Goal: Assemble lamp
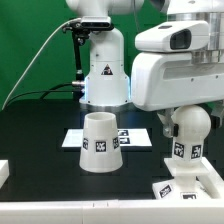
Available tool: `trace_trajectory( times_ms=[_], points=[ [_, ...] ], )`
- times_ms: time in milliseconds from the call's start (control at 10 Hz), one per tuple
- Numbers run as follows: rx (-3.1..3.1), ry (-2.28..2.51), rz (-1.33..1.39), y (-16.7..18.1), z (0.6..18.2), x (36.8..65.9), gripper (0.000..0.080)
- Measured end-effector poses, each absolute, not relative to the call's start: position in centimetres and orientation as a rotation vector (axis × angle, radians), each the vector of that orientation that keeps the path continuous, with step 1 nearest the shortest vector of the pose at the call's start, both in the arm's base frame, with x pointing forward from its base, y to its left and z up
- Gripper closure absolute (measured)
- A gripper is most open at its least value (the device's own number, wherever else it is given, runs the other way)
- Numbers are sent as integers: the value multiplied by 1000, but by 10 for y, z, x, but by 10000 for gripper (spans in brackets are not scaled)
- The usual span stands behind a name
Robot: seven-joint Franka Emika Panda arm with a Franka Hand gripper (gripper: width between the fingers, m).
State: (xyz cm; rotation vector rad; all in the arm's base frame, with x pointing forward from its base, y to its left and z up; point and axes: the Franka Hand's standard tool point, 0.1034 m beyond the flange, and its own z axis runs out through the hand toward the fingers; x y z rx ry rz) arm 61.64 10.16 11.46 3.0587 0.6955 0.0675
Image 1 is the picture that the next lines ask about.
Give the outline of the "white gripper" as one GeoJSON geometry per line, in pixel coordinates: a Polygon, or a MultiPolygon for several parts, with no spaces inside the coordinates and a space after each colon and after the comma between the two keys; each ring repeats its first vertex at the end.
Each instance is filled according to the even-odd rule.
{"type": "Polygon", "coordinates": [[[164,22],[135,38],[140,53],[132,65],[131,99],[142,110],[159,110],[167,138],[178,136],[173,107],[216,101],[212,128],[223,124],[224,55],[210,62],[196,59],[208,43],[209,24],[203,20],[164,22]]]}

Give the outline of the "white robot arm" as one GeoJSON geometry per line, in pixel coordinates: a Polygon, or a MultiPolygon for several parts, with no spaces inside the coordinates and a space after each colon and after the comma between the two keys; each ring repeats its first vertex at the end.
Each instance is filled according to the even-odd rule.
{"type": "Polygon", "coordinates": [[[140,9],[144,0],[66,0],[79,19],[75,44],[91,42],[90,72],[80,102],[120,107],[129,102],[164,116],[164,134],[175,134],[173,109],[212,102],[213,125],[224,120],[224,0],[149,0],[167,21],[139,33],[140,51],[124,73],[124,39],[111,17],[140,9]]]}

